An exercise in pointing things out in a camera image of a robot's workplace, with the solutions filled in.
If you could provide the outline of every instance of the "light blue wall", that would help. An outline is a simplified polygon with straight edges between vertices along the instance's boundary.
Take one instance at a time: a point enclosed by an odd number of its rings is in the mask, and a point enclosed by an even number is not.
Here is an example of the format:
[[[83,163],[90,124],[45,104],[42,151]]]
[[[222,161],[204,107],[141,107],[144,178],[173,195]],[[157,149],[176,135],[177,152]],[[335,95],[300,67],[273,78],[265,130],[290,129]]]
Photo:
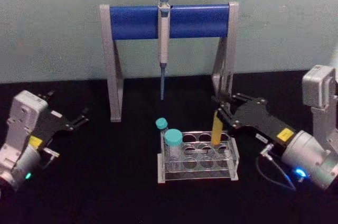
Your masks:
[[[98,4],[154,5],[158,0],[0,0],[0,82],[104,78]],[[337,0],[239,1],[237,72],[328,64],[338,40]],[[170,41],[170,75],[207,74],[216,39]],[[157,42],[118,43],[126,77],[159,75]]]

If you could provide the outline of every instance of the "black table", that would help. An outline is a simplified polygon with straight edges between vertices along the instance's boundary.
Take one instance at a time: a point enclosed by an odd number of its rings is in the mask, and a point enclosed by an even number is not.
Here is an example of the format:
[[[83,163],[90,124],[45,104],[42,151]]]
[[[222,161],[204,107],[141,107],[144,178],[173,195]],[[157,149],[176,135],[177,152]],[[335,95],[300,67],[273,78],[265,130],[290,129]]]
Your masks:
[[[304,73],[236,74],[233,92],[266,98],[272,114],[312,133],[310,109],[302,105]],[[6,136],[12,98],[23,89],[35,94],[53,89],[53,109],[74,119],[88,107],[91,121],[72,135],[54,138],[51,148],[60,157],[44,172],[34,173],[14,198],[0,206],[1,224],[337,222],[336,196],[308,181],[292,192],[264,180],[254,164],[262,145],[250,137],[237,138],[239,181],[157,184],[160,146],[155,120],[163,116],[170,128],[181,131],[210,130],[209,76],[168,78],[163,102],[159,79],[125,80],[121,123],[109,121],[104,80],[0,85],[0,143]]]

